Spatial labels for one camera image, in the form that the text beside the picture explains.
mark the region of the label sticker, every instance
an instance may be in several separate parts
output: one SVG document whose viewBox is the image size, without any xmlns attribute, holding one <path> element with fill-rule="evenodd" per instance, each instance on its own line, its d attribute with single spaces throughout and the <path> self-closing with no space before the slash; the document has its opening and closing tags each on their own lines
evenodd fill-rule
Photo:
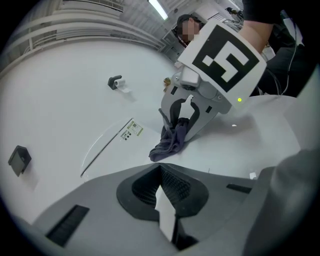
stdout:
<svg viewBox="0 0 320 256">
<path fill-rule="evenodd" d="M 125 140 L 125 141 L 127 141 L 127 140 L 130 138 L 130 136 L 131 136 L 131 131 L 129 131 L 129 130 L 125 130 L 125 131 L 120 135 L 120 137 L 121 137 L 123 140 Z"/>
<path fill-rule="evenodd" d="M 139 136 L 143 131 L 143 128 L 140 125 L 138 125 L 135 121 L 132 121 L 130 125 L 127 127 L 127 129 L 137 136 Z"/>
</svg>

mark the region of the crumpled towel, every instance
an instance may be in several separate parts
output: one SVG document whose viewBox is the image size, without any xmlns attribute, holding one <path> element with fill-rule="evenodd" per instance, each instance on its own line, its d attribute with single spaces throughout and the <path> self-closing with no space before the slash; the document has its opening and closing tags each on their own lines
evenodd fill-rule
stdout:
<svg viewBox="0 0 320 256">
<path fill-rule="evenodd" d="M 160 161 L 182 150 L 185 144 L 189 123 L 188 118 L 182 117 L 178 119 L 177 125 L 173 127 L 168 118 L 163 114 L 162 110 L 159 109 L 159 111 L 167 122 L 168 128 L 162 128 L 160 143 L 150 151 L 149 158 L 152 162 Z"/>
</svg>

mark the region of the white table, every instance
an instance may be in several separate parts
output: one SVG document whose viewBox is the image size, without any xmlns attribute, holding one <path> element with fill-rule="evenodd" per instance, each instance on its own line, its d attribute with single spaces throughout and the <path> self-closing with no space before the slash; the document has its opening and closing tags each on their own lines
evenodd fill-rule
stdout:
<svg viewBox="0 0 320 256">
<path fill-rule="evenodd" d="M 242 110 L 216 116 L 181 152 L 161 162 L 218 175 L 249 178 L 255 172 L 258 176 L 263 168 L 276 166 L 300 150 L 283 115 L 295 100 L 250 97 Z"/>
</svg>

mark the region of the small black device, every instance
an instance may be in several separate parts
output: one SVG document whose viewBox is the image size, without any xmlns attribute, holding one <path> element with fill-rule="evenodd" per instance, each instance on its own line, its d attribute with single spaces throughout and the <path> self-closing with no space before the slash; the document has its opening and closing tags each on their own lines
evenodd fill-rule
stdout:
<svg viewBox="0 0 320 256">
<path fill-rule="evenodd" d="M 12 167 L 14 173 L 19 177 L 20 174 L 24 173 L 30 161 L 31 156 L 27 148 L 18 145 L 10 156 L 8 163 Z"/>
<path fill-rule="evenodd" d="M 118 80 L 118 79 L 121 79 L 122 78 L 122 75 L 116 75 L 114 77 L 110 77 L 109 78 L 109 81 L 108 81 L 108 86 L 112 89 L 112 90 L 115 90 L 117 89 L 116 85 L 115 85 L 115 81 Z"/>
</svg>

